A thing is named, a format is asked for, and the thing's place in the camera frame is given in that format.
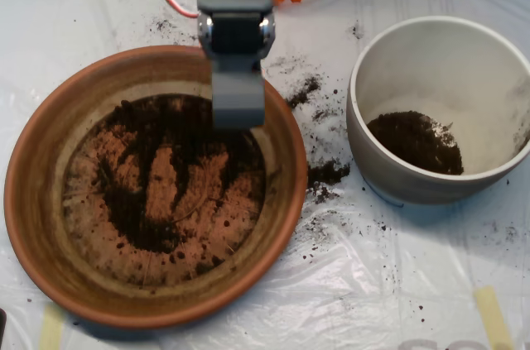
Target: yellow tape strip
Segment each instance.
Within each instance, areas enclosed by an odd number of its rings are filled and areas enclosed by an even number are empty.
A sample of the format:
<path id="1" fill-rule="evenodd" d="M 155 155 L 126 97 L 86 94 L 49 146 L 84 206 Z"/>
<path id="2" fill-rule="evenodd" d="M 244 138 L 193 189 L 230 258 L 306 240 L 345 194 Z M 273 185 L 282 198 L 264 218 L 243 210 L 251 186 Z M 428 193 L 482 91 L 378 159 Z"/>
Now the yellow tape strip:
<path id="1" fill-rule="evenodd" d="M 59 350 L 60 336 L 65 322 L 65 312 L 55 303 L 44 308 L 39 350 Z"/>
<path id="2" fill-rule="evenodd" d="M 493 286 L 485 286 L 474 292 L 482 324 L 493 350 L 513 350 L 512 337 L 504 323 L 503 313 Z"/>

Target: soil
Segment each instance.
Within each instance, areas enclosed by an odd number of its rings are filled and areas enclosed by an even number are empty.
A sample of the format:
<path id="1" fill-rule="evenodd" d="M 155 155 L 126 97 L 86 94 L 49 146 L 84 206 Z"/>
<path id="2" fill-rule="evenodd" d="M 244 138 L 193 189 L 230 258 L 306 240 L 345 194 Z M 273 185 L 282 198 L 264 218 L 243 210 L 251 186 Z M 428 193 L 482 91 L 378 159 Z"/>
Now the soil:
<path id="1" fill-rule="evenodd" d="M 302 89 L 286 101 L 287 105 L 294 110 L 299 104 L 307 103 L 309 101 L 308 95 L 318 89 L 320 89 L 320 76 L 312 75 L 307 77 Z"/>
<path id="2" fill-rule="evenodd" d="M 349 165 L 335 168 L 336 161 L 327 161 L 324 165 L 313 166 L 307 165 L 307 188 L 316 189 L 318 183 L 335 185 L 342 178 L 349 175 Z"/>
<path id="3" fill-rule="evenodd" d="M 395 156 L 431 172 L 460 175 L 464 172 L 460 148 L 444 127 L 443 136 L 433 131 L 432 120 L 418 112 L 380 115 L 368 124 L 376 139 Z"/>
<path id="4" fill-rule="evenodd" d="M 238 250 L 263 206 L 263 155 L 249 131 L 212 122 L 209 100 L 162 95 L 122 101 L 89 132 L 63 205 L 92 266 L 137 285 L 174 285 Z"/>

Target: soil crumb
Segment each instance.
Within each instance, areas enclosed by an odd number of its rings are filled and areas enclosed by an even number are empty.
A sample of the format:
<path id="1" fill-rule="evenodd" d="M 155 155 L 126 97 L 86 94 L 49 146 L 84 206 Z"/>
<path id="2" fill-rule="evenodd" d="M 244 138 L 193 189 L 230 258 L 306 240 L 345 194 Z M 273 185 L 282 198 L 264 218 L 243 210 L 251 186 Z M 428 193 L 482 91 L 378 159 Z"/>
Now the soil crumb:
<path id="1" fill-rule="evenodd" d="M 342 178 L 349 175 L 349 165 L 337 167 L 336 161 L 327 161 L 324 165 L 313 166 L 307 165 L 307 188 L 316 189 L 319 183 L 326 183 L 327 185 L 335 185 L 339 183 Z"/>
<path id="2" fill-rule="evenodd" d="M 424 114 L 382 114 L 368 128 L 384 147 L 409 164 L 438 174 L 464 172 L 460 148 L 449 128 Z"/>
<path id="3" fill-rule="evenodd" d="M 299 104 L 307 103 L 309 101 L 308 95 L 318 89 L 320 89 L 320 76 L 312 75 L 307 77 L 301 90 L 286 101 L 287 105 L 294 110 Z"/>

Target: table surface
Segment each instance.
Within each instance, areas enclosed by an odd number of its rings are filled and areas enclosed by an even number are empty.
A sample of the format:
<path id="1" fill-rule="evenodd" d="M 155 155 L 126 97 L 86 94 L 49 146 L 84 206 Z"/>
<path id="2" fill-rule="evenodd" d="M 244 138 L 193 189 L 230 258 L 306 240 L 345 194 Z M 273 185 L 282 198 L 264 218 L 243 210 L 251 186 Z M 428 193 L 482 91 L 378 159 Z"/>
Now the table surface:
<path id="1" fill-rule="evenodd" d="M 72 74 L 139 46 L 196 45 L 195 22 L 163 0 L 0 0 L 0 7 L 2 175 L 27 119 Z M 516 348 L 530 348 L 530 161 L 458 204 L 397 208 L 363 182 L 349 150 L 345 100 L 359 52 L 393 23 L 436 14 L 490 26 L 530 57 L 530 0 L 304 0 L 277 9 L 264 75 L 286 98 L 320 76 L 321 89 L 293 112 L 307 158 L 336 159 L 351 171 L 324 203 L 307 194 L 287 249 L 246 295 L 162 331 L 95 326 L 35 287 L 2 220 L 2 350 L 483 349 L 472 293 L 484 285 L 495 288 Z M 320 111 L 328 114 L 316 117 Z"/>

